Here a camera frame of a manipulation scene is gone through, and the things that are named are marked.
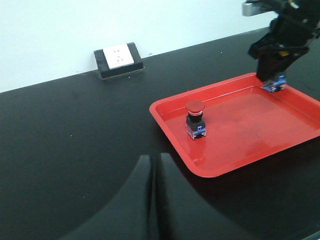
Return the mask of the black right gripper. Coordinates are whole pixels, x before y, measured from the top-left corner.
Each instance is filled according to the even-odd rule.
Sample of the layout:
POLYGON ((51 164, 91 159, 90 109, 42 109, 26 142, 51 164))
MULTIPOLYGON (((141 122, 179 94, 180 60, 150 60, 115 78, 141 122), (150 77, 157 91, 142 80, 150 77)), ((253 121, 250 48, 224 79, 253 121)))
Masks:
POLYGON ((248 0, 260 12, 275 12, 269 32, 253 43, 248 54, 258 59, 256 76, 267 82, 309 52, 309 43, 320 35, 318 0, 248 0))

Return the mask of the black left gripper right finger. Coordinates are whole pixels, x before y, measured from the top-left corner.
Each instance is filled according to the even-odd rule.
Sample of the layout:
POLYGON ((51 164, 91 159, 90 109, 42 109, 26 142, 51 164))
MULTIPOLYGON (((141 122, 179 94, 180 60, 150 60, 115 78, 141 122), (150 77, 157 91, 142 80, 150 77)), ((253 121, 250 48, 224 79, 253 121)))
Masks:
POLYGON ((155 209, 162 240, 254 240, 255 236, 219 213, 183 176, 172 156, 155 163, 155 209))

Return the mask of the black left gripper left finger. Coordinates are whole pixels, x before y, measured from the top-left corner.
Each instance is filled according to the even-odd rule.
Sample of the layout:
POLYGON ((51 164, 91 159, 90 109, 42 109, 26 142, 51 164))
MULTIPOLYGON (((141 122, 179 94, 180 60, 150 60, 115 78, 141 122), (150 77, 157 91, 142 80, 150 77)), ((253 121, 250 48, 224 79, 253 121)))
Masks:
POLYGON ((62 240, 158 240, 155 164, 148 154, 138 157, 121 186, 117 173, 87 185, 74 196, 64 218, 69 224, 62 240))

